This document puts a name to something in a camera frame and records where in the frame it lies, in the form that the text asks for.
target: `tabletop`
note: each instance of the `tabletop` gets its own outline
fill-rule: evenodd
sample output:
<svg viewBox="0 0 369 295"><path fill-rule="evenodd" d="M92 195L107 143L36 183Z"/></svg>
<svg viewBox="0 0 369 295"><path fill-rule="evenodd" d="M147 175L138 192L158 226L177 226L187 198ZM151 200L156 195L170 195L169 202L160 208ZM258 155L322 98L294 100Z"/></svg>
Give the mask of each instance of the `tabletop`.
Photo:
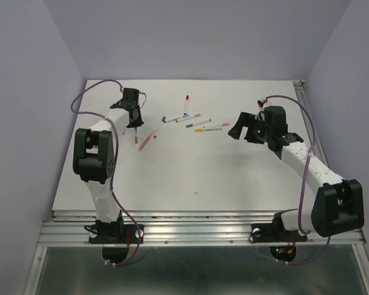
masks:
<svg viewBox="0 0 369 295"><path fill-rule="evenodd" d="M86 87L97 81L88 81ZM142 151L134 145L133 130L120 132L119 159L114 190L129 211L280 211L298 207L301 177L271 152L267 145L250 144L228 136L241 111L258 112L257 100L268 95L296 99L292 81L129 80L124 87L145 92L141 109L145 124L138 128L142 142L155 131L163 116L188 113L201 116L182 123L166 123L159 136ZM106 114L121 99L117 84L107 82L87 92L81 111ZM309 144L302 113L291 101L271 100L283 106L290 132ZM194 132L187 124L211 119L210 125L229 122L221 131ZM85 184L72 169L74 132L89 128L99 118L77 117L65 159L53 210L93 211ZM307 187L304 208L311 208L314 194Z"/></svg>

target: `pink marker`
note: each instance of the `pink marker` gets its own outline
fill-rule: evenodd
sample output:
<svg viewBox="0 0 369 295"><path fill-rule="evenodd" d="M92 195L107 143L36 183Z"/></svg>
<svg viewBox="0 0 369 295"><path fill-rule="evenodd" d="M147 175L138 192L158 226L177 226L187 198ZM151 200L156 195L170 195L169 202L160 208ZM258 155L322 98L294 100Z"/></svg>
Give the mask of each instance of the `pink marker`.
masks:
<svg viewBox="0 0 369 295"><path fill-rule="evenodd" d="M186 100L184 101L184 115L187 115L187 110L189 108L189 96L186 96Z"/></svg>
<svg viewBox="0 0 369 295"><path fill-rule="evenodd" d="M229 123L223 123L223 124L218 124L218 125L212 125L212 126L203 126L202 128L218 128L218 127L224 127L224 126L228 126Z"/></svg>

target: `wall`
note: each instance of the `wall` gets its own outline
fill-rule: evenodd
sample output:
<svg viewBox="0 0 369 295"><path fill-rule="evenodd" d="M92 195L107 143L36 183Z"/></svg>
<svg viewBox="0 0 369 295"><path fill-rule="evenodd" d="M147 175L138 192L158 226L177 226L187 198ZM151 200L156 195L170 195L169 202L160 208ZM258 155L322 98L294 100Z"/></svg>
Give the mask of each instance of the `wall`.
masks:
<svg viewBox="0 0 369 295"><path fill-rule="evenodd" d="M369 0L355 0L306 81L328 162L363 185L369 253Z"/></svg>
<svg viewBox="0 0 369 295"><path fill-rule="evenodd" d="M45 0L89 79L303 79L349 0Z"/></svg>
<svg viewBox="0 0 369 295"><path fill-rule="evenodd" d="M41 0L0 0L0 295L23 294L84 85Z"/></svg>

